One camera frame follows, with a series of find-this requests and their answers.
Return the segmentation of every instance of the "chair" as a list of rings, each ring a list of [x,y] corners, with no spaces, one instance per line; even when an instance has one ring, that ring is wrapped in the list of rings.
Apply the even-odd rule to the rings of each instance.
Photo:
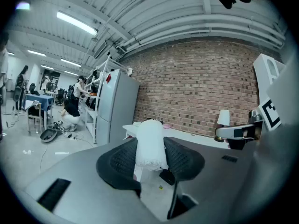
[[[36,85],[34,83],[31,83],[31,85],[29,86],[29,92],[32,94],[32,92],[34,91],[35,88],[36,88]]]
[[[55,102],[56,103],[56,105],[62,105],[62,99],[63,99],[63,97],[64,97],[64,89],[59,89],[59,91],[58,91],[58,96],[57,96],[57,101]]]
[[[28,125],[28,132],[30,133],[30,125],[29,125],[29,118],[34,119],[34,124],[36,123],[36,119],[39,120],[39,127],[42,132],[42,122],[43,122],[43,113],[41,113],[42,110],[42,104],[37,104],[38,109],[35,108],[35,106],[30,107],[27,109],[27,125]]]
[[[115,189],[134,190],[140,197],[141,185],[133,179],[137,138],[133,138],[99,157],[96,169],[99,176]],[[195,178],[205,165],[203,156],[167,137],[165,154],[175,184]]]

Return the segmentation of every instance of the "white cloth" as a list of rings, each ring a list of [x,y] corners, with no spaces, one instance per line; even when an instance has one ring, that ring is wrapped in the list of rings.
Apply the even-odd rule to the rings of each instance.
[[[68,112],[65,112],[64,116],[61,117],[63,121],[63,127],[68,129],[72,125],[76,125],[80,121],[80,116],[74,117],[70,115]]]
[[[75,83],[75,86],[74,86],[74,96],[77,97],[77,98],[79,98],[80,95],[81,95],[81,92],[78,89],[78,87],[80,87],[80,86],[81,85],[80,85],[79,82]]]
[[[42,83],[42,88],[41,90],[45,90],[47,88],[47,84],[49,83],[49,81],[47,79],[44,80],[44,82]]]
[[[8,53],[6,48],[0,52],[0,71],[5,75],[0,78],[0,87],[6,82],[7,71],[8,71]]]
[[[168,169],[162,131],[162,124],[156,120],[150,119],[140,124],[137,130],[137,166],[149,170]]]

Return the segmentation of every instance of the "concrete floor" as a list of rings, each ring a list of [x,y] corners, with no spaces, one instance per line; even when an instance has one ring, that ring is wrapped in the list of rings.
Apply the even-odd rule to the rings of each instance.
[[[55,138],[54,141],[42,143],[40,140],[39,123],[36,122],[34,127],[33,120],[30,120],[31,133],[27,131],[27,115],[22,112],[20,115],[4,115],[11,114],[13,100],[7,100],[5,106],[1,107],[2,111],[2,127],[3,132],[7,135],[3,137],[0,143],[0,165],[6,175],[8,182],[14,188],[24,189],[31,183],[40,173],[52,167],[54,164],[62,160],[67,154],[55,154],[55,152],[66,152],[68,155],[97,147],[92,142],[92,137],[84,123],[81,121],[77,127],[79,139],[71,140],[63,135]],[[55,105],[53,108],[52,121],[59,121],[61,106]],[[171,206],[173,186],[170,186],[159,177],[160,171],[143,170],[141,176],[141,202],[160,220],[167,220],[167,212]]]
[[[81,121],[77,127],[78,138],[82,140],[70,140],[63,135],[55,138],[54,141],[42,143],[40,140],[39,123],[34,127],[33,120],[30,120],[31,133],[27,131],[27,116],[25,112],[20,115],[11,114],[14,102],[8,99],[5,106],[1,107],[3,132],[7,135],[0,143],[0,165],[10,184],[16,188],[23,189],[40,173],[44,172],[54,164],[62,160],[67,154],[55,154],[55,152],[65,152],[68,155],[96,147],[92,142],[92,137]],[[55,105],[53,107],[53,119],[49,124],[59,121],[60,111],[63,108]]]

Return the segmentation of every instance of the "white refrigerator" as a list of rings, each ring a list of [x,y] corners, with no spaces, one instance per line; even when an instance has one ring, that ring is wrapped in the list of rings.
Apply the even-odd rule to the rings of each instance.
[[[98,145],[125,138],[123,125],[133,123],[139,82],[120,70],[108,73],[103,82],[98,108],[96,141]]]

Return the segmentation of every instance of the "white table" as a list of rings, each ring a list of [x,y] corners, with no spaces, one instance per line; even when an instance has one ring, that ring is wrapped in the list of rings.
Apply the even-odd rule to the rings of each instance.
[[[47,94],[47,95],[51,95],[51,96],[53,96],[53,97],[54,97],[54,100],[55,100],[56,95],[58,95],[58,92],[46,91],[46,94]]]
[[[129,135],[132,137],[136,137],[138,127],[136,127],[134,125],[124,125],[123,128],[127,130],[126,138]],[[163,136],[186,140],[186,141],[189,141],[192,143],[207,145],[207,146],[211,146],[211,147],[229,149],[228,143],[226,143],[226,142],[220,143],[220,142],[215,141],[213,138],[208,138],[208,137],[204,137],[204,136],[200,136],[200,135],[196,135],[196,134],[192,134],[192,133],[186,133],[184,131],[171,129],[171,128],[163,129]]]

